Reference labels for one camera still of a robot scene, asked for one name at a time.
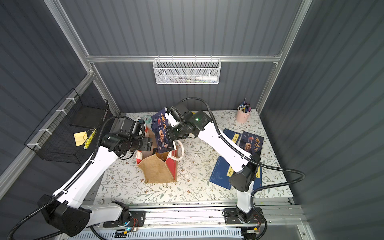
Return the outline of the dark portrait book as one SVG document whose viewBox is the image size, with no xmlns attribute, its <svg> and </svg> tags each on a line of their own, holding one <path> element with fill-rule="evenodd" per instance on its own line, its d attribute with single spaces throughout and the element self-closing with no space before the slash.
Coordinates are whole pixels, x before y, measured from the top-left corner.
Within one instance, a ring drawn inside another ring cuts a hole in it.
<svg viewBox="0 0 384 240">
<path fill-rule="evenodd" d="M 260 155 L 263 143 L 263 137 L 256 134 L 243 132 L 240 138 L 239 147 L 252 155 L 255 153 Z"/>
<path fill-rule="evenodd" d="M 170 141 L 167 131 L 169 122 L 166 118 L 166 108 L 152 115 L 152 131 L 155 134 L 158 153 L 167 153 L 175 150 L 175 144 Z"/>
</svg>

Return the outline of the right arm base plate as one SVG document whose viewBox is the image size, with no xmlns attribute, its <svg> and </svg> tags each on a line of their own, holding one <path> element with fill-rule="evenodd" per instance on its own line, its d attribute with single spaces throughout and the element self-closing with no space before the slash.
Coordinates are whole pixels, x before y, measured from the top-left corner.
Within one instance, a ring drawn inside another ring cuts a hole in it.
<svg viewBox="0 0 384 240">
<path fill-rule="evenodd" d="M 265 223 L 261 208 L 253 207 L 249 213 L 243 213 L 239 208 L 226 208 L 222 211 L 226 225 Z"/>
</svg>

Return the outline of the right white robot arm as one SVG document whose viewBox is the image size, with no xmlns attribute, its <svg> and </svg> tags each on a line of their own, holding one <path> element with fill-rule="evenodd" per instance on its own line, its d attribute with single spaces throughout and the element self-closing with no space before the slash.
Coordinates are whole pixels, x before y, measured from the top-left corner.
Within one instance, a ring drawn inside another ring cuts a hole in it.
<svg viewBox="0 0 384 240">
<path fill-rule="evenodd" d="M 170 125 L 166 127 L 167 137 L 172 141 L 199 138 L 223 157 L 234 170 L 229 182 L 237 191 L 236 215 L 241 223 L 247 224 L 257 213 L 254 195 L 262 190 L 296 184 L 305 178 L 305 173 L 262 164 L 261 155 L 251 154 L 233 143 L 220 129 L 211 110 L 193 113 L 181 100 L 173 107 L 166 109 L 165 117 Z M 269 169 L 278 172 L 298 174 L 299 178 L 292 181 L 253 188 L 256 171 Z"/>
</svg>

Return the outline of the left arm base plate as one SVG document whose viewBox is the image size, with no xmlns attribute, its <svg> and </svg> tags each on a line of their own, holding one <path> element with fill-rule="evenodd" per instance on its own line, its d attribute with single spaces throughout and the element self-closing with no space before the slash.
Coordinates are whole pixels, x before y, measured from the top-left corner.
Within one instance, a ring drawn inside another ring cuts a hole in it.
<svg viewBox="0 0 384 240">
<path fill-rule="evenodd" d="M 104 228 L 123 228 L 123 227 L 130 227 L 130 228 L 139 228 L 144 226 L 144 222 L 146 219 L 146 211 L 125 211 L 121 214 L 121 216 L 113 222 L 104 222 L 103 227 Z"/>
</svg>

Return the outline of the jute canvas bag red trim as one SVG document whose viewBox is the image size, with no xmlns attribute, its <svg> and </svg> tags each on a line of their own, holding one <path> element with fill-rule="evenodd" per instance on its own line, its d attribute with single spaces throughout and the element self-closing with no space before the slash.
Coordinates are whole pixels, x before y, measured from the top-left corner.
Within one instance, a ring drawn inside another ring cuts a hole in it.
<svg viewBox="0 0 384 240">
<path fill-rule="evenodd" d="M 178 163 L 185 155 L 185 149 L 180 141 L 176 141 L 176 149 L 170 152 L 157 152 L 157 144 L 149 152 L 136 153 L 137 167 L 144 174 L 146 184 L 175 183 L 178 175 Z"/>
</svg>

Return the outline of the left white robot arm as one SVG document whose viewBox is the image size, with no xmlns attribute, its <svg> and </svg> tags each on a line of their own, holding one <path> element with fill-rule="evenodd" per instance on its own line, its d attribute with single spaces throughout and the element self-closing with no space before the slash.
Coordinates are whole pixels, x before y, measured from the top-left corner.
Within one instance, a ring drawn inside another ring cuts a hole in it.
<svg viewBox="0 0 384 240">
<path fill-rule="evenodd" d="M 121 202 L 83 208 L 85 196 L 105 170 L 128 151 L 150 150 L 153 141 L 145 136 L 144 120 L 124 119 L 123 129 L 116 134 L 99 136 L 91 157 L 79 170 L 51 196 L 40 198 L 39 207 L 20 220 L 8 233 L 14 239 L 16 231 L 32 217 L 41 213 L 45 221 L 55 227 L 57 232 L 43 236 L 44 240 L 66 234 L 76 236 L 85 228 L 104 222 L 117 222 L 125 227 L 131 220 L 130 209 Z"/>
</svg>

